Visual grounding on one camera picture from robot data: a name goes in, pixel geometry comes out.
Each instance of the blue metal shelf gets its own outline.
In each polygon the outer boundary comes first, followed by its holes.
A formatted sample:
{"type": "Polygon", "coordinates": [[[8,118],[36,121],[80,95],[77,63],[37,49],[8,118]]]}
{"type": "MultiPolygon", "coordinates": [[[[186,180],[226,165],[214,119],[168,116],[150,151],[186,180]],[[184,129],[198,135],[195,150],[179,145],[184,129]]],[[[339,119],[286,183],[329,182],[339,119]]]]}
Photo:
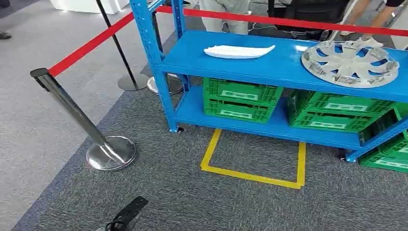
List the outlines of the blue metal shelf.
{"type": "Polygon", "coordinates": [[[157,36],[152,25],[152,11],[163,1],[155,0],[155,2],[148,5],[145,0],[130,0],[130,5],[159,89],[159,97],[171,132],[178,131],[178,123],[223,128],[280,139],[346,148],[354,150],[346,155],[347,161],[355,161],[371,149],[408,129],[408,117],[406,117],[360,146],[355,133],[289,127],[284,100],[278,103],[267,124],[205,115],[203,113],[202,89],[198,86],[190,86],[190,75],[408,103],[408,52],[387,49],[390,55],[400,63],[399,75],[393,82],[372,89],[341,87],[313,76],[301,64],[301,54],[307,47],[316,45],[315,42],[205,31],[186,31],[184,15],[182,14],[182,0],[172,0],[173,18],[178,41],[170,53],[164,56],[158,48],[157,36]],[[257,59],[227,60],[214,58],[204,53],[205,48],[215,45],[246,47],[276,45],[276,48],[269,54],[257,59]],[[183,81],[185,93],[176,110],[173,108],[168,93],[166,73],[176,73],[183,81]]]}
{"type": "Polygon", "coordinates": [[[228,33],[186,31],[159,68],[165,72],[269,84],[295,89],[332,92],[408,103],[408,52],[387,49],[401,67],[393,82],[378,88],[337,86],[310,74],[300,62],[312,41],[243,36],[228,33]],[[276,48],[257,59],[228,60],[211,57],[204,49],[215,45],[276,48]]]}
{"type": "Polygon", "coordinates": [[[245,122],[205,115],[203,112],[203,88],[191,86],[179,103],[174,119],[180,123],[211,128],[222,128],[237,132],[274,137],[285,140],[315,143],[346,149],[359,149],[356,133],[291,128],[286,116],[286,99],[281,99],[267,124],[245,122]]]}

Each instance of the person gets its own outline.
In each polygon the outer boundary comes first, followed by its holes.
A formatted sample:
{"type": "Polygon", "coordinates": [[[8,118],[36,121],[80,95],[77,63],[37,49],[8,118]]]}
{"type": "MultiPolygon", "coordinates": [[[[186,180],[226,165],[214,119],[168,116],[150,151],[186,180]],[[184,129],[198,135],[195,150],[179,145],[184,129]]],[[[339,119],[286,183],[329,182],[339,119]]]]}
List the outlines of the person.
{"type": "MultiPolygon", "coordinates": [[[[345,24],[354,25],[357,19],[359,19],[362,16],[362,14],[364,13],[365,9],[367,8],[370,2],[371,0],[358,0],[353,11],[351,12],[349,19],[346,21],[345,24]]],[[[371,27],[382,27],[383,24],[390,17],[391,13],[395,10],[395,8],[401,5],[403,2],[404,0],[387,0],[385,4],[385,8],[374,18],[370,26],[371,27]]],[[[354,32],[342,31],[340,32],[340,35],[347,36],[352,33],[354,32]]],[[[364,34],[359,39],[357,39],[357,42],[364,44],[366,46],[370,46],[370,47],[382,47],[383,46],[382,43],[376,41],[372,37],[372,34],[364,34]]]]}
{"type": "MultiPolygon", "coordinates": [[[[199,0],[199,3],[203,11],[249,13],[249,0],[199,0]]],[[[203,17],[202,21],[207,31],[222,32],[222,19],[203,17]]],[[[227,24],[231,33],[248,34],[248,22],[227,20],[227,24]]]]}

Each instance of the red rope barrier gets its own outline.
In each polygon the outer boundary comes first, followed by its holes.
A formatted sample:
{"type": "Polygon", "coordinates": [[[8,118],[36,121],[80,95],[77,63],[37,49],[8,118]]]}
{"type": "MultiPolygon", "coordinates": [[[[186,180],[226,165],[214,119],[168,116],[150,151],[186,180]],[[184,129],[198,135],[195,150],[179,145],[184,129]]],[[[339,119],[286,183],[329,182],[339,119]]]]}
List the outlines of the red rope barrier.
{"type": "MultiPolygon", "coordinates": [[[[161,13],[172,13],[172,8],[169,6],[160,6],[156,10],[161,13]]],[[[368,33],[368,34],[380,34],[380,35],[397,35],[397,36],[407,36],[408,30],[397,30],[389,28],[377,28],[377,27],[368,27],[368,26],[351,26],[351,25],[340,25],[332,23],[317,23],[303,20],[295,19],[285,19],[285,18],[271,18],[265,16],[256,16],[256,15],[242,15],[235,13],[222,13],[222,12],[212,12],[212,11],[201,11],[195,9],[184,9],[184,15],[186,16],[196,16],[196,17],[208,17],[208,18],[220,18],[228,19],[235,21],[247,21],[253,23],[264,23],[264,24],[274,24],[282,26],[295,26],[295,27],[304,27],[304,28],[315,28],[315,29],[324,29],[324,30],[343,30],[343,31],[353,31],[359,33],[368,33]]],[[[109,37],[118,32],[128,23],[134,19],[133,13],[129,13],[110,28],[106,29],[100,33],[95,38],[91,39],[89,42],[85,43],[82,47],[74,51],[72,54],[65,57],[62,61],[55,64],[49,69],[49,72],[52,76],[56,77],[64,70],[72,66],[79,59],[84,57],[86,54],[91,52],[93,49],[98,47],[100,44],[105,42],[109,37]]]]}
{"type": "Polygon", "coordinates": [[[74,51],[72,54],[65,57],[61,62],[51,67],[49,69],[49,73],[52,76],[56,77],[61,72],[72,66],[74,63],[76,63],[79,59],[81,59],[86,54],[95,49],[97,46],[99,46],[101,43],[105,42],[109,37],[111,37],[114,33],[118,32],[120,29],[122,29],[124,26],[130,23],[133,19],[134,19],[133,13],[129,13],[128,15],[117,21],[115,24],[113,24],[110,28],[106,29],[98,36],[94,37],[89,42],[85,43],[78,50],[74,51]]]}
{"type": "MultiPolygon", "coordinates": [[[[160,6],[156,10],[162,13],[172,13],[172,8],[169,6],[160,6]]],[[[379,28],[379,27],[369,27],[369,26],[352,26],[352,25],[341,25],[333,23],[317,23],[304,20],[287,19],[287,18],[271,18],[266,16],[257,15],[243,15],[236,13],[222,13],[213,11],[201,11],[195,9],[184,9],[185,16],[196,16],[196,17],[207,17],[207,18],[220,18],[235,21],[246,21],[252,23],[264,23],[264,24],[274,24],[282,26],[294,26],[303,28],[314,28],[314,29],[324,29],[324,30],[343,30],[352,31],[367,34],[378,34],[378,35],[398,35],[407,36],[408,30],[397,30],[389,28],[379,28]]]]}

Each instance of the shelf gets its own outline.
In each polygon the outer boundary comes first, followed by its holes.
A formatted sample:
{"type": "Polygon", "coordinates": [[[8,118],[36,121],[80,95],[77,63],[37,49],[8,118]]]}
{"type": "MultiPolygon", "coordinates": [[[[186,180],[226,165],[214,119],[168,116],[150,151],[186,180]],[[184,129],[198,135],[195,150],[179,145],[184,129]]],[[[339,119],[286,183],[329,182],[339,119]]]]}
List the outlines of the shelf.
{"type": "Polygon", "coordinates": [[[356,133],[291,128],[286,116],[286,100],[281,99],[267,124],[205,115],[203,112],[203,88],[192,86],[184,93],[176,110],[175,120],[211,128],[250,133],[292,141],[315,143],[326,146],[356,150],[360,148],[356,133]]]}
{"type": "Polygon", "coordinates": [[[396,80],[378,88],[354,89],[323,81],[303,67],[300,57],[304,49],[315,44],[311,41],[284,38],[186,31],[159,67],[162,71],[178,74],[408,103],[408,51],[387,49],[401,66],[396,80]],[[215,45],[269,47],[273,44],[276,48],[272,52],[257,59],[228,60],[214,58],[204,53],[205,48],[215,45]]]}

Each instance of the black stanchion post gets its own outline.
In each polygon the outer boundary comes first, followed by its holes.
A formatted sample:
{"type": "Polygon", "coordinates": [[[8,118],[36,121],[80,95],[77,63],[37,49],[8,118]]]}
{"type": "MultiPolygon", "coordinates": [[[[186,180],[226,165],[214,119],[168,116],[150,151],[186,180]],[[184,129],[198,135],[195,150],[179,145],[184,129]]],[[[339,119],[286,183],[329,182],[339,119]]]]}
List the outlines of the black stanchion post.
{"type": "MultiPolygon", "coordinates": [[[[106,22],[106,25],[108,27],[111,27],[111,22],[109,21],[108,15],[106,14],[106,11],[101,3],[101,0],[96,0],[96,3],[98,4],[99,9],[101,10],[101,14],[103,16],[103,19],[106,22]]],[[[148,77],[143,74],[138,74],[136,77],[133,75],[132,70],[130,69],[129,63],[126,60],[125,54],[123,53],[122,48],[120,47],[119,41],[117,40],[117,37],[115,34],[112,35],[112,38],[116,44],[117,50],[120,53],[120,56],[122,57],[123,63],[126,66],[126,69],[129,73],[129,77],[122,77],[119,82],[118,86],[122,90],[141,90],[147,86],[147,80],[148,77]]]]}
{"type": "Polygon", "coordinates": [[[35,69],[30,75],[60,103],[91,137],[93,144],[87,151],[88,163],[99,170],[112,171],[129,165],[136,157],[135,144],[126,137],[104,137],[87,115],[51,76],[46,68],[35,69]]]}

